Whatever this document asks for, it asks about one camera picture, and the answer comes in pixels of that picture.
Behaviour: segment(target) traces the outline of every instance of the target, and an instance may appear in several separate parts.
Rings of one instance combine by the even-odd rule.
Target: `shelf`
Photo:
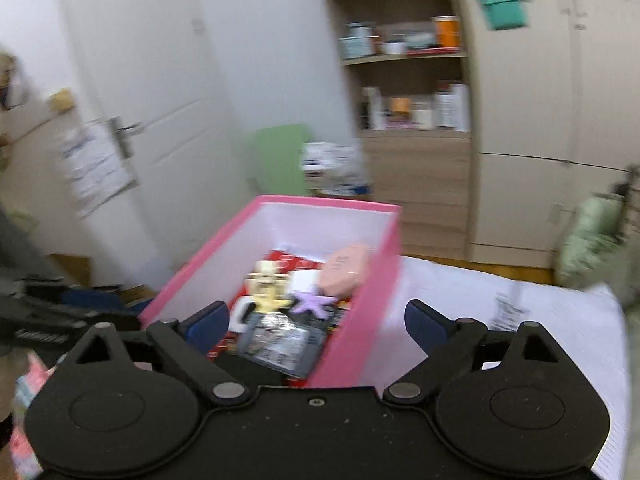
[[[398,61],[400,59],[421,59],[425,57],[466,57],[466,52],[446,52],[444,54],[420,54],[408,56],[407,54],[378,54],[376,56],[357,57],[356,59],[343,59],[343,66],[361,65],[364,63],[379,63],[381,61]]]
[[[471,132],[457,132],[448,128],[436,130],[414,130],[412,128],[387,128],[386,130],[360,130],[358,136],[361,139],[376,139],[380,137],[431,137],[449,139],[470,139]]]

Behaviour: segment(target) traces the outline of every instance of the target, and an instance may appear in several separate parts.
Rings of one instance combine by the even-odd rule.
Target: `white tablecloth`
[[[622,480],[630,421],[630,373],[625,320],[605,285],[579,292],[514,282],[474,270],[401,259],[401,272],[388,313],[365,367],[362,384],[380,390],[426,357],[404,328],[404,308],[418,299],[449,319],[473,317],[489,324],[498,313],[497,296],[512,297],[553,335],[590,380],[609,409],[609,437],[593,466],[603,480]]]

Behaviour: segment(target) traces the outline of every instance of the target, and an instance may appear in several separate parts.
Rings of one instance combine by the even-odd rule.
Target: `black strap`
[[[0,422],[0,449],[9,445],[11,435],[14,432],[14,416],[9,415],[5,420]]]

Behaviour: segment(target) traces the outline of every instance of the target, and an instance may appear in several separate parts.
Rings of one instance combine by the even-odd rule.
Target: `pink storage bin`
[[[398,278],[400,210],[355,200],[259,196],[169,281],[142,313],[142,322],[183,320],[213,301],[228,304],[256,261],[272,250],[323,262],[348,244],[364,243],[375,251],[367,279],[307,383],[359,386]]]

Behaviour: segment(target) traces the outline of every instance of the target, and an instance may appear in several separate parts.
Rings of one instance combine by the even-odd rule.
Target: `wooden floor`
[[[533,269],[532,267],[510,267],[492,264],[475,264],[473,262],[464,262],[462,260],[448,260],[446,258],[430,258],[426,256],[415,256],[415,258],[430,260],[432,262],[436,262],[437,264],[443,264],[452,267],[480,270],[482,272],[488,272],[489,274],[502,276],[503,278],[509,278],[510,280],[541,283],[542,285],[554,284],[554,275],[551,269]]]

